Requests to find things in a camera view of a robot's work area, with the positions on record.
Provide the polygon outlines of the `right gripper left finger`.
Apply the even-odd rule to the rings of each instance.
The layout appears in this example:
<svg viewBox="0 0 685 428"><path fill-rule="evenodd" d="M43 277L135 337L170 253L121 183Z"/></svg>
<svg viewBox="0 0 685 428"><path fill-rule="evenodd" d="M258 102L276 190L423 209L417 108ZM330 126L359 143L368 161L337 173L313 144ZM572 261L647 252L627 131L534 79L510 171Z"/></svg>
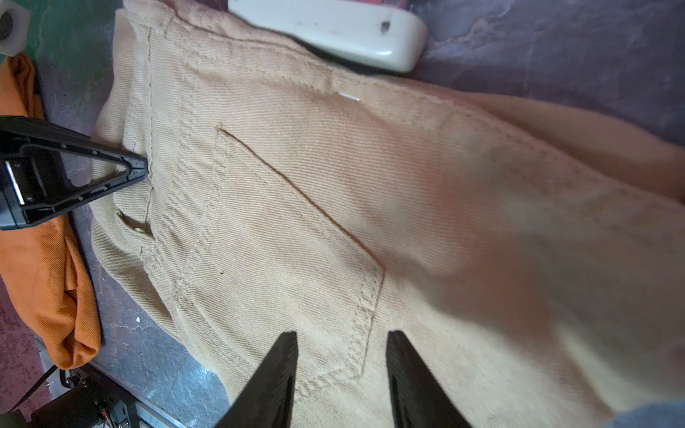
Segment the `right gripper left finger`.
<svg viewBox="0 0 685 428"><path fill-rule="evenodd" d="M298 355L297 333L282 333L216 427L290 427Z"/></svg>

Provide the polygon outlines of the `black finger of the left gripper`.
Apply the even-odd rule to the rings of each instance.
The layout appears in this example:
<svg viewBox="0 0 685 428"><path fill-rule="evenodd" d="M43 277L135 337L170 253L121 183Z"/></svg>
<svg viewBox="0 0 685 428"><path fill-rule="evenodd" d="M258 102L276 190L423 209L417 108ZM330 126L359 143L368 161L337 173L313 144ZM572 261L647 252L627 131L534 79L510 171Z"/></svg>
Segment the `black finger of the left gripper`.
<svg viewBox="0 0 685 428"><path fill-rule="evenodd" d="M62 157L89 158L114 173L77 187ZM1 229L33 228L142 181L146 158L90 140L42 119L1 118Z"/></svg>

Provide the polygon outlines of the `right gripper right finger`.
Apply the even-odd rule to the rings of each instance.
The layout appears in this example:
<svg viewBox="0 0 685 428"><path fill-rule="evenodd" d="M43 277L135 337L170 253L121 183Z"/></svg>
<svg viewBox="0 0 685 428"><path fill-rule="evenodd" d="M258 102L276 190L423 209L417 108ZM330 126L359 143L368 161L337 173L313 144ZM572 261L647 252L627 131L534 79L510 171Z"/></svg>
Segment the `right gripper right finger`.
<svg viewBox="0 0 685 428"><path fill-rule="evenodd" d="M385 356L396 427L471 427L405 333L388 333Z"/></svg>

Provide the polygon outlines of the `orange pants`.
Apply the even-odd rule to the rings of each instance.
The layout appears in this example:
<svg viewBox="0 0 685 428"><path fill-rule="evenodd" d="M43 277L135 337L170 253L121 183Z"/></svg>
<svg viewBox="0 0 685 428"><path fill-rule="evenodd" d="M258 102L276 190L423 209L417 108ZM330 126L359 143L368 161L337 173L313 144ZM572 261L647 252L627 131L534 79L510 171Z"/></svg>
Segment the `orange pants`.
<svg viewBox="0 0 685 428"><path fill-rule="evenodd" d="M96 294L68 216L1 235L1 277L21 320L63 370L102 346Z"/></svg>

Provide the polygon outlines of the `khaki long pants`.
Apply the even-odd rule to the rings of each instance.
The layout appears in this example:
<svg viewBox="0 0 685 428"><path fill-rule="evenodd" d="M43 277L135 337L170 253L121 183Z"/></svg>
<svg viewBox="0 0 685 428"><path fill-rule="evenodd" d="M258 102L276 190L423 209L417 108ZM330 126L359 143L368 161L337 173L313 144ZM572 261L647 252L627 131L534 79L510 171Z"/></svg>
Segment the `khaki long pants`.
<svg viewBox="0 0 685 428"><path fill-rule="evenodd" d="M298 334L294 424L388 427L386 336L476 427L684 396L684 151L608 116L364 76L194 1L128 1L96 141L105 270L235 399Z"/></svg>

